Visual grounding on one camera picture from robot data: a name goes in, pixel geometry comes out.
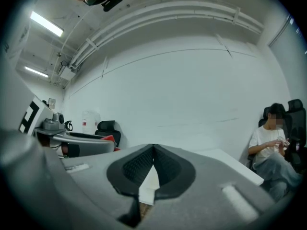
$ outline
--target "white ceiling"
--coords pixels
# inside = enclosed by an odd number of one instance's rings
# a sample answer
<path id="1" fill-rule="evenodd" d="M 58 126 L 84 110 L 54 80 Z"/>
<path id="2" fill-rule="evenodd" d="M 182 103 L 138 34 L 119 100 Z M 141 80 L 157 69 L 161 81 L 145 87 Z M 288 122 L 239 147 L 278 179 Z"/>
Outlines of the white ceiling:
<path id="1" fill-rule="evenodd" d="M 39 71 L 52 75 L 57 71 L 60 62 L 69 62 L 83 42 L 95 32 L 105 26 L 105 22 L 112 22 L 148 4 L 157 4 L 173 0 L 124 0 L 110 12 L 104 12 L 100 5 L 89 7 L 83 2 L 74 0 L 39 0 L 35 12 L 42 15 L 64 30 L 61 37 L 46 30 L 36 22 L 31 22 L 30 35 L 17 69 L 24 71 L 28 65 Z M 213 3 L 227 4 L 230 7 L 240 7 L 241 12 L 263 23 L 268 9 L 267 0 L 210 0 Z M 68 38 L 64 49 L 61 48 Z M 57 65 L 57 53 L 62 52 Z M 52 82 L 65 86 L 67 81 L 54 73 Z"/>

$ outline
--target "ceiling light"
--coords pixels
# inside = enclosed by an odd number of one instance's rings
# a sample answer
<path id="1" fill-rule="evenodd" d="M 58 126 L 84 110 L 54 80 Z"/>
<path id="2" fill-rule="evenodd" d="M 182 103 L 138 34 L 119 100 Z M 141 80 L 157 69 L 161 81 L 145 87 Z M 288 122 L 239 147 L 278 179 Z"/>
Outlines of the ceiling light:
<path id="1" fill-rule="evenodd" d="M 38 75 L 41 75 L 41 76 L 43 76 L 43 77 L 45 77 L 45 78 L 48 77 L 48 75 L 45 74 L 45 73 L 42 73 L 42 72 L 39 72 L 39 71 L 35 71 L 35 70 L 33 70 L 33 69 L 31 69 L 31 68 L 28 68 L 28 67 L 24 67 L 24 68 L 25 68 L 26 70 L 28 70 L 28 71 L 34 72 L 34 73 L 36 73 L 36 74 L 38 74 Z"/>
<path id="2" fill-rule="evenodd" d="M 31 19 L 41 24 L 43 27 L 47 28 L 48 30 L 52 31 L 54 34 L 58 36 L 61 36 L 63 33 L 63 30 L 59 29 L 56 25 L 46 20 L 44 17 L 40 16 L 39 14 L 35 13 L 34 11 L 32 11 Z"/>

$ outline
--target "desk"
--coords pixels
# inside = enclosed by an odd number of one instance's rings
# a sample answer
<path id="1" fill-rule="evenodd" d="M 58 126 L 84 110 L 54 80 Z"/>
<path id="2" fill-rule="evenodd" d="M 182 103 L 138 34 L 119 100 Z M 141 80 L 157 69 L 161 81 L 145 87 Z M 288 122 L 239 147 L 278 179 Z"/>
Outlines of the desk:
<path id="1" fill-rule="evenodd" d="M 203 150 L 203 151 L 191 151 L 202 156 L 210 157 L 219 160 L 235 171 L 249 179 L 255 185 L 259 186 L 263 183 L 263 179 L 251 171 L 248 167 L 235 160 L 221 149 Z M 144 204 L 154 205 L 154 192 L 159 188 L 158 174 L 154 167 L 151 168 L 146 176 L 143 184 L 139 188 L 139 201 Z"/>

